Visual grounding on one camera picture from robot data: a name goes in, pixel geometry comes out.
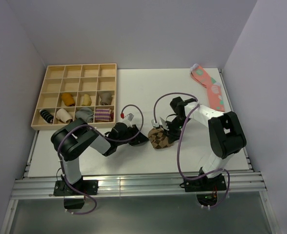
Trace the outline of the brown argyle sock pair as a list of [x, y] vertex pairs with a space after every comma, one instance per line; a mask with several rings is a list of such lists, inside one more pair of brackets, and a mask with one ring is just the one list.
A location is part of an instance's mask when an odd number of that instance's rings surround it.
[[148, 133], [148, 139], [155, 150], [169, 148], [173, 145], [169, 142], [169, 138], [162, 128], [151, 129]]

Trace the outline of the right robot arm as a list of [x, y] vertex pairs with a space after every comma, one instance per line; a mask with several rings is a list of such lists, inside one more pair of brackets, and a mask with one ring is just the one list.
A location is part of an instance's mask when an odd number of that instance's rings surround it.
[[175, 118], [172, 121], [161, 119], [162, 128], [170, 142], [178, 141], [177, 167], [182, 178], [188, 180], [180, 166], [180, 152], [187, 123], [194, 120], [208, 129], [211, 154], [200, 174], [190, 180], [199, 181], [199, 186], [209, 190], [215, 185], [215, 177], [224, 170], [230, 158], [246, 146], [246, 137], [235, 112], [216, 111], [202, 105], [195, 98], [182, 100], [176, 97], [170, 102]]

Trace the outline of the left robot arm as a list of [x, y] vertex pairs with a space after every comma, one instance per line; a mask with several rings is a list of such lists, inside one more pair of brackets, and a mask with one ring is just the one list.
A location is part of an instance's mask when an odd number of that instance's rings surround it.
[[126, 118], [116, 123], [105, 135], [79, 118], [51, 136], [51, 142], [61, 161], [63, 178], [66, 180], [65, 189], [72, 195], [82, 190], [79, 157], [88, 147], [103, 156], [109, 156], [120, 145], [137, 146], [148, 141], [148, 137]]

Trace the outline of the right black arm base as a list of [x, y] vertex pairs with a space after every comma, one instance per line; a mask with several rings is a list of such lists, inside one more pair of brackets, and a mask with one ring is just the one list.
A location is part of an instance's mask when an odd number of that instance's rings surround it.
[[185, 192], [218, 192], [225, 191], [226, 181], [223, 175], [218, 175], [215, 178], [203, 177], [198, 180], [183, 180], [180, 188], [184, 189]]

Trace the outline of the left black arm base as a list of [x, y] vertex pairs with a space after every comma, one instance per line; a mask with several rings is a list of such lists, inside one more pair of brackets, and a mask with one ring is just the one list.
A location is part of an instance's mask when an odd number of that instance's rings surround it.
[[[97, 180], [82, 180], [72, 185], [74, 189], [87, 195], [96, 195], [98, 192]], [[58, 180], [55, 183], [53, 196], [72, 196], [81, 195], [70, 188], [64, 180]]]

